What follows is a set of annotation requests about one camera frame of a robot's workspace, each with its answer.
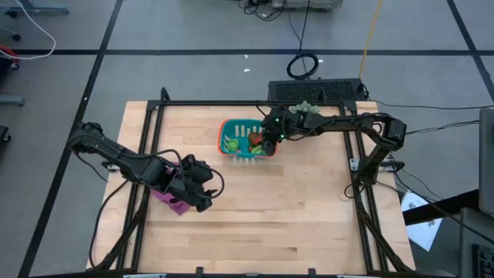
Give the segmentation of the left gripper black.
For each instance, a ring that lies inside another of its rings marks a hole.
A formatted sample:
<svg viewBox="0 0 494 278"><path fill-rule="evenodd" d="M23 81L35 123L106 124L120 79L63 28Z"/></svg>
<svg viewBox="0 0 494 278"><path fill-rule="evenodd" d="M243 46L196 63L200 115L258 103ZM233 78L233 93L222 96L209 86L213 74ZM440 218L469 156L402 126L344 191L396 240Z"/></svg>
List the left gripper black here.
<svg viewBox="0 0 494 278"><path fill-rule="evenodd" d="M212 206L211 197L218 189L205 191L203 184L213 179L212 171L204 161L199 161L193 154L181 160L182 169L171 180L168 192L188 205L196 205L197 212L205 212Z"/></svg>

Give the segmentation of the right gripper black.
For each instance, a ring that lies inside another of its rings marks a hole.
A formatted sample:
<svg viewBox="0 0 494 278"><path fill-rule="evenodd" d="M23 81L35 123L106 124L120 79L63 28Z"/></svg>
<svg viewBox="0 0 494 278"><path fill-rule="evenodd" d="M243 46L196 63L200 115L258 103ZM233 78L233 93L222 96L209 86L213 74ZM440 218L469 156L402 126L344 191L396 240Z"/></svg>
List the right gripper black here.
<svg viewBox="0 0 494 278"><path fill-rule="evenodd" d="M266 156L273 156L276 152L276 144L285 139L283 124L281 122L265 122L262 125L262 151Z"/></svg>

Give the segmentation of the teal basket with orange rim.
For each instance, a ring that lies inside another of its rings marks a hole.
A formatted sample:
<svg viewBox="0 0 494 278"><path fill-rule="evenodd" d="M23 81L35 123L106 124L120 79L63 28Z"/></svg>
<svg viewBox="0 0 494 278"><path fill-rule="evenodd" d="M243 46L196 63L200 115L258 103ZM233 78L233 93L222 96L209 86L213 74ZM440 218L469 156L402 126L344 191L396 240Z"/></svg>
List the teal basket with orange rim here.
<svg viewBox="0 0 494 278"><path fill-rule="evenodd" d="M255 147L248 140L248 135L251 132L262 134L262 121L253 119L227 119L219 128L217 147L220 154L227 156L236 156L237 158L256 159L270 158L264 152L260 154L252 154L251 149ZM227 151L226 144L231 139L239 140L239 149L236 152Z"/></svg>

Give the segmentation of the purple cloth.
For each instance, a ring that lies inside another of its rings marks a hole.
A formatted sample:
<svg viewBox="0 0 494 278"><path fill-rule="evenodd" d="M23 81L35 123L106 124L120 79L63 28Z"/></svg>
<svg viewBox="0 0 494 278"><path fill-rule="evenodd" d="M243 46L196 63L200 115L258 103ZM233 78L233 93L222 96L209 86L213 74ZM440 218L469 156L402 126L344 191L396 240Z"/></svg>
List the purple cloth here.
<svg viewBox="0 0 494 278"><path fill-rule="evenodd" d="M155 198L157 198L160 202L168 205L168 207L177 215L184 214L191 207L189 204L180 199L175 201L175 197L170 192L163 193L154 189L152 189L151 192L153 193Z"/></svg>

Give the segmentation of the green plant in patterned pot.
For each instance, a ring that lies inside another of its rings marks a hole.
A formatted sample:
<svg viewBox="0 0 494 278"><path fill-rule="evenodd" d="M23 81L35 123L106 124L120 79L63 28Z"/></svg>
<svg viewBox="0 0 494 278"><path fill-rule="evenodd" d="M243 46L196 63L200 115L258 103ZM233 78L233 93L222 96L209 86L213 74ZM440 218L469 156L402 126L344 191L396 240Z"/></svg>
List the green plant in patterned pot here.
<svg viewBox="0 0 494 278"><path fill-rule="evenodd" d="M302 103L299 103L295 106L290 106L289 110L292 113L304 112L304 113L318 114L320 112L320 108L317 105L312 105L312 104L308 103L306 100L304 100Z"/></svg>

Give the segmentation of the black perforated computer case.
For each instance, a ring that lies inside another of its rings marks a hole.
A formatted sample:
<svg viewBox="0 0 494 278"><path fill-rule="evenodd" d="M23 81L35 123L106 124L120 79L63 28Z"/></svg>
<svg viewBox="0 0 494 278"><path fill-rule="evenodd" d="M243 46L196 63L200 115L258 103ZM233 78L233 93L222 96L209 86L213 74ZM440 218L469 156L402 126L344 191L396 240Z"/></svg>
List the black perforated computer case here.
<svg viewBox="0 0 494 278"><path fill-rule="evenodd" d="M268 100L332 102L364 101L367 94L358 78L270 81Z"/></svg>

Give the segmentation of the grey device box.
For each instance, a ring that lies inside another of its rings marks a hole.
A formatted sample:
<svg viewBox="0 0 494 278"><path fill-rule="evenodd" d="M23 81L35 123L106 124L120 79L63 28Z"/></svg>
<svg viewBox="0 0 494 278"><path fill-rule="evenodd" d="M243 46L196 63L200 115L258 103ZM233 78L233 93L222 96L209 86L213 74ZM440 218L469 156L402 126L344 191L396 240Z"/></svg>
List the grey device box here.
<svg viewBox="0 0 494 278"><path fill-rule="evenodd" d="M306 8L333 10L339 9L343 0L270 0L273 8Z"/></svg>

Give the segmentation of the white paper sheet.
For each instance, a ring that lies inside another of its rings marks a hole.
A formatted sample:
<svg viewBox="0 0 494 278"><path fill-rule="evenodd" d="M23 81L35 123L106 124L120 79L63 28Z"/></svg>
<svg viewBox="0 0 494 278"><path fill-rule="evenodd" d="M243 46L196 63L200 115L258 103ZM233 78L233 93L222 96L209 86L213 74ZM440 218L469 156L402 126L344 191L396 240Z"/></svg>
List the white paper sheet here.
<svg viewBox="0 0 494 278"><path fill-rule="evenodd" d="M406 212L427 204L428 201L415 193L405 192L401 199L401 211ZM408 238L423 250L429 252L441 223L442 219L432 219L428 222L408 225L406 227Z"/></svg>

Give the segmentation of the dark desk edge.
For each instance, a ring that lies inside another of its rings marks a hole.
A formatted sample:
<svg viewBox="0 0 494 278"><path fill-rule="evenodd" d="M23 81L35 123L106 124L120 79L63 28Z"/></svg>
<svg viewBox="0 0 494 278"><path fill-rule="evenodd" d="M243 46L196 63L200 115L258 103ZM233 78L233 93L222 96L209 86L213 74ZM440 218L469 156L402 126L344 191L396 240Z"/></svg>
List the dark desk edge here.
<svg viewBox="0 0 494 278"><path fill-rule="evenodd" d="M479 208L479 190L472 190L437 202L430 202L403 212L405 225L458 215L463 208Z"/></svg>

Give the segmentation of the grey cabinet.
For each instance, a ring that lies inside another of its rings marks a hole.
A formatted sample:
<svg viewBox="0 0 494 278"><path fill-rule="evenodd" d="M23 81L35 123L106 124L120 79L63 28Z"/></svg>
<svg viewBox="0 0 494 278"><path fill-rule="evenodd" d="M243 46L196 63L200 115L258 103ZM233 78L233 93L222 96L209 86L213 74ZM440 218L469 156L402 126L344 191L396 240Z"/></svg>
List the grey cabinet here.
<svg viewBox="0 0 494 278"><path fill-rule="evenodd" d="M494 110L479 111L479 208L494 216Z"/></svg>

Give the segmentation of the grey furniture foot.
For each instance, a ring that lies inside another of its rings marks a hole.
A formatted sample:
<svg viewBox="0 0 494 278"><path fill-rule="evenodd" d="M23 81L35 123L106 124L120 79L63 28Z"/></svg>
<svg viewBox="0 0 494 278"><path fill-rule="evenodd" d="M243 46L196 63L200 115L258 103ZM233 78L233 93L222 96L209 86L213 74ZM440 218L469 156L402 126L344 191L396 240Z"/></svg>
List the grey furniture foot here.
<svg viewBox="0 0 494 278"><path fill-rule="evenodd" d="M25 105L25 98L18 95L0 94L0 105L13 105L22 107Z"/></svg>

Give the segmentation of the red object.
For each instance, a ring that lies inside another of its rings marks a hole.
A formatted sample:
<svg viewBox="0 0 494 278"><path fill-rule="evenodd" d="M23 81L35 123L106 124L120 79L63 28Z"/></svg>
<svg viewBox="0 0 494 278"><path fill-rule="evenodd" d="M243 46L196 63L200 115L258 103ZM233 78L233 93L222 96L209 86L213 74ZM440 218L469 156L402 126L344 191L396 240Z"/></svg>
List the red object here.
<svg viewBox="0 0 494 278"><path fill-rule="evenodd" d="M0 44L0 53L7 56L13 61L13 63L19 63L20 59L16 53L14 53L9 47Z"/></svg>

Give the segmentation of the grey chair base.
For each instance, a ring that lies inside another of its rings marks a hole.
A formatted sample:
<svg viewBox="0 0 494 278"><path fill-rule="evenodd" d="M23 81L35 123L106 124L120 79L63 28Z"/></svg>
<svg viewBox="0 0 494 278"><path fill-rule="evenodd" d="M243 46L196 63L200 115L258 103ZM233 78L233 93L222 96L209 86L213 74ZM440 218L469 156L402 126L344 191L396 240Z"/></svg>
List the grey chair base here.
<svg viewBox="0 0 494 278"><path fill-rule="evenodd" d="M0 14L15 18L23 11L33 15L67 15L69 8L59 3L35 4L32 0L12 0L13 4L2 4L0 0Z"/></svg>

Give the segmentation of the black aluminium table frame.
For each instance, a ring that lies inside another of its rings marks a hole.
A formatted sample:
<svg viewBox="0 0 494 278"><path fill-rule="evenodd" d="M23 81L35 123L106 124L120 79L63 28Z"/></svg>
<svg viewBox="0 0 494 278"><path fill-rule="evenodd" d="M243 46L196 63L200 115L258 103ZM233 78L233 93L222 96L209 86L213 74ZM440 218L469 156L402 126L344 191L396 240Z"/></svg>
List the black aluminium table frame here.
<svg viewBox="0 0 494 278"><path fill-rule="evenodd" d="M365 274L392 263L358 218L350 159L369 154L372 140L326 133L281 143L265 159L221 154L218 132L227 119L259 119L257 101L129 102L118 141L131 150L161 151L174 160L193 154L217 175L222 194L205 212L182 215L152 195L130 237L121 266L144 273Z"/></svg>

